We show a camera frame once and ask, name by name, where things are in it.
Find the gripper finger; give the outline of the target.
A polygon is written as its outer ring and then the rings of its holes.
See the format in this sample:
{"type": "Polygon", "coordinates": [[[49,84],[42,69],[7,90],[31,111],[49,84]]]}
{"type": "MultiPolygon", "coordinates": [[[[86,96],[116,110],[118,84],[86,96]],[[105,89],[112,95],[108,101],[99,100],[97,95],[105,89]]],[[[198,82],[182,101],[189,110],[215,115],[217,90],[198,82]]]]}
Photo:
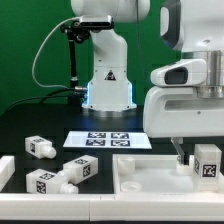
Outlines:
{"type": "Polygon", "coordinates": [[[181,147],[181,145],[183,144],[183,139],[180,137],[172,137],[171,143],[173,144],[175,150],[177,151],[178,162],[180,164],[184,164],[185,153],[181,147]]]}

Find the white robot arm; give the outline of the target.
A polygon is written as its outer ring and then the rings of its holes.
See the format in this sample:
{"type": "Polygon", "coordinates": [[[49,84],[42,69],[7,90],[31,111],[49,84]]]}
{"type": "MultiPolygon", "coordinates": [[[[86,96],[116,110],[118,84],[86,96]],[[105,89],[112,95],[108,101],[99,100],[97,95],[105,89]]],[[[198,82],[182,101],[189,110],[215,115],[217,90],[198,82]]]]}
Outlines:
{"type": "Polygon", "coordinates": [[[150,138],[224,135],[224,0],[70,0],[92,41],[82,104],[98,115],[142,111],[150,138]]]}

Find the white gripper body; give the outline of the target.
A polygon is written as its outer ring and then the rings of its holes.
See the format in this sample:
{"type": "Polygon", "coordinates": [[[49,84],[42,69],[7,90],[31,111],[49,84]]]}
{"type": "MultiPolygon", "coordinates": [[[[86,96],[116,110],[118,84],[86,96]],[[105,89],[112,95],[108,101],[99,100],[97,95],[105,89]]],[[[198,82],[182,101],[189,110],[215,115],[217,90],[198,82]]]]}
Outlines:
{"type": "Polygon", "coordinates": [[[224,99],[202,99],[196,89],[151,88],[143,130],[151,138],[224,136],[224,99]]]}

